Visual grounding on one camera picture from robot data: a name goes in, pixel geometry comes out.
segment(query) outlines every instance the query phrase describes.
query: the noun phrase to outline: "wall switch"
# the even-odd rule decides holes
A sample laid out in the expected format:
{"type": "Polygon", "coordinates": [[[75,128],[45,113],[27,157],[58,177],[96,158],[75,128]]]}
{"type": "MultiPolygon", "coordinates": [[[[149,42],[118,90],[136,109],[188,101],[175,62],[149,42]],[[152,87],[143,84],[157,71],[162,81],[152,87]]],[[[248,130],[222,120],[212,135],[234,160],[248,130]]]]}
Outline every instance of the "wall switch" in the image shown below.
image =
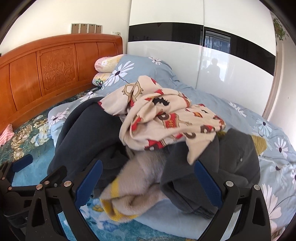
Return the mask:
{"type": "Polygon", "coordinates": [[[120,32],[112,32],[112,35],[120,36],[120,32]]]}

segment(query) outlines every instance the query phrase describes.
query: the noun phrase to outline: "pink floral pillow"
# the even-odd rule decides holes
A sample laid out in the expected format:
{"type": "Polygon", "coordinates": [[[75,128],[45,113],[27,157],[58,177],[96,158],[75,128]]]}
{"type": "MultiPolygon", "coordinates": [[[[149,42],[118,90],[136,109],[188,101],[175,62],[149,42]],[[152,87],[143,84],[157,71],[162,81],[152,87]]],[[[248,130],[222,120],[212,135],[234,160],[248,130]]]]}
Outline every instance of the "pink floral pillow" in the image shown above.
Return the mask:
{"type": "Polygon", "coordinates": [[[94,68],[98,72],[110,73],[115,69],[115,67],[117,66],[117,64],[122,56],[123,56],[123,54],[116,55],[114,57],[100,58],[95,62],[94,68]]]}
{"type": "Polygon", "coordinates": [[[102,87],[111,74],[112,73],[97,73],[94,76],[92,83],[98,87],[102,87]]]}

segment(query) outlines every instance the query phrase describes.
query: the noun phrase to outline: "blue floral bedsheet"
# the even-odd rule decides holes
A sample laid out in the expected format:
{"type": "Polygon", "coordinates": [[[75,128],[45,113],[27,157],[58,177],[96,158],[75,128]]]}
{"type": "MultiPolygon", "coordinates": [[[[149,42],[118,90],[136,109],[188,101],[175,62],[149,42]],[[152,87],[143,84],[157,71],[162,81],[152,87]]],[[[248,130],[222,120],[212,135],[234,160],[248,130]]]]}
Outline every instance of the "blue floral bedsheet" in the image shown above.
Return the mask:
{"type": "MultiPolygon", "coordinates": [[[[90,91],[77,101],[51,110],[49,122],[54,140],[57,139],[68,114],[80,103],[96,96],[105,96],[127,83],[136,82],[140,75],[148,75],[163,88],[172,88],[184,93],[193,104],[205,104],[226,122],[226,130],[235,128],[244,133],[265,138],[268,148],[259,157],[261,169],[259,185],[267,204],[273,236],[291,221],[296,212],[296,152],[280,128],[237,103],[195,90],[179,82],[170,66],[160,59],[125,55],[120,59],[115,70],[110,80],[103,83],[100,90],[90,91]]],[[[82,212],[85,213],[92,227],[101,230],[103,224],[98,224],[98,222],[102,223],[100,218],[105,215],[101,214],[102,216],[99,217],[97,213],[94,213],[94,207],[97,210],[101,209],[97,202],[91,201],[87,206],[82,207],[82,212]]],[[[235,213],[223,239],[230,236],[237,217],[238,213],[235,213]]],[[[210,222],[197,215],[180,212],[168,200],[157,203],[136,220],[161,232],[192,239],[198,239],[210,222]]],[[[108,222],[108,227],[116,228],[117,224],[112,224],[108,222]]]]}

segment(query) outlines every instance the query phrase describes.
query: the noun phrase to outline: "black glass stripe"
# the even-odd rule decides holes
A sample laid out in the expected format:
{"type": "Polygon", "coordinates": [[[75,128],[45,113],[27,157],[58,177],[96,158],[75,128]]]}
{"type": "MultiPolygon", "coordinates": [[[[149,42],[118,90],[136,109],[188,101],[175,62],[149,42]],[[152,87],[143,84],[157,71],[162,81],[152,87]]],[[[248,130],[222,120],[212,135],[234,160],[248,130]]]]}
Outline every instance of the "black glass stripe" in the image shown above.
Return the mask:
{"type": "Polygon", "coordinates": [[[144,23],[129,27],[128,41],[173,41],[202,45],[244,59],[274,75],[275,56],[237,35],[192,23],[144,23]]]}
{"type": "Polygon", "coordinates": [[[192,23],[144,23],[129,27],[128,41],[173,41],[201,45],[203,26],[192,23]]]}
{"type": "Polygon", "coordinates": [[[207,46],[206,36],[212,36],[215,35],[215,33],[217,33],[218,39],[224,40],[224,43],[227,42],[227,40],[230,38],[229,54],[244,59],[265,70],[271,75],[274,75],[276,57],[272,53],[268,52],[266,49],[242,37],[218,29],[205,27],[203,46],[209,47],[207,46]]]}

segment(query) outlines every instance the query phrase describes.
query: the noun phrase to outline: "pink cloth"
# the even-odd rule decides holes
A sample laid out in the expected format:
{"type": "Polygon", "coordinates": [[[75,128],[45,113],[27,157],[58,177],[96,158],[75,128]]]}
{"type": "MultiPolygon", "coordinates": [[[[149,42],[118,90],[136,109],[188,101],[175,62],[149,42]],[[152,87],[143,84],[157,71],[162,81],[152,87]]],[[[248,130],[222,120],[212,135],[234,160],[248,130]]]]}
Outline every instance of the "pink cloth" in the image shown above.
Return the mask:
{"type": "Polygon", "coordinates": [[[14,135],[12,124],[9,124],[0,136],[0,146],[8,142],[14,135]]]}

